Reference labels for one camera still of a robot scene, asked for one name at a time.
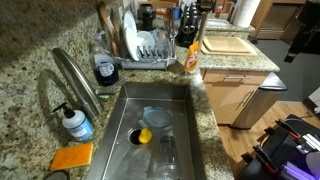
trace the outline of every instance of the floor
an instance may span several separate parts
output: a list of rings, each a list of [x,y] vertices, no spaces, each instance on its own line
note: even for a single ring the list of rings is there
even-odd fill
[[[320,55],[299,54],[292,63],[284,62],[290,46],[281,40],[258,40],[255,44],[280,67],[276,74],[288,87],[280,100],[302,102],[320,86]]]
[[[300,102],[276,102],[269,111],[251,128],[251,130],[235,130],[228,126],[219,126],[222,142],[226,150],[232,172],[237,175],[243,168],[239,163],[241,155],[252,152],[252,146],[259,144],[256,140],[264,134],[264,129],[275,125],[275,120],[285,119],[290,113],[298,117],[312,115]],[[320,128],[320,120],[316,117],[303,118],[308,123]]]

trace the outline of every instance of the drawer handle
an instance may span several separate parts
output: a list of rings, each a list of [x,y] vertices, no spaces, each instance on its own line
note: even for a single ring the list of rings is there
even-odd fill
[[[249,102],[249,100],[251,99],[251,97],[252,97],[252,95],[253,95],[253,92],[254,92],[254,91],[249,91],[249,96],[248,96],[248,98],[246,99],[246,101],[243,102],[242,107],[244,107],[244,106],[247,105],[247,103]]]
[[[224,76],[224,79],[252,79],[252,77],[250,76],[229,76],[229,75],[226,75]]]

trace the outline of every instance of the stainless steel sink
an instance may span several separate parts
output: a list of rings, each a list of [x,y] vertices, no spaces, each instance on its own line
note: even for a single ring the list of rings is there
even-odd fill
[[[206,179],[190,98],[188,86],[124,84],[86,179],[157,179],[157,152],[166,134],[175,138],[181,180]],[[129,136],[142,128],[138,121],[147,106],[170,110],[173,128],[154,130],[150,143],[135,145]]]

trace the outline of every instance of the sponge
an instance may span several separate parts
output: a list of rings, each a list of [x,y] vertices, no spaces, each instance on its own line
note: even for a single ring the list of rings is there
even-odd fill
[[[58,149],[51,163],[50,171],[67,169],[91,163],[92,143]]]

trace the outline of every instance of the wooden spoon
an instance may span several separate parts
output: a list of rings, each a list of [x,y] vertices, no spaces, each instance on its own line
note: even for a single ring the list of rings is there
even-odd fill
[[[107,9],[106,9],[106,4],[103,1],[100,1],[99,5],[98,5],[98,14],[99,14],[100,23],[102,24],[104,31],[108,33],[109,39],[111,41],[113,55],[118,57],[119,56],[118,47],[114,41],[114,37],[113,37],[113,35],[110,31],[110,28],[108,26],[108,23],[107,23],[108,22],[107,21]]]
[[[120,46],[120,23],[113,9],[111,9],[110,18],[114,27],[113,38],[118,46]]]

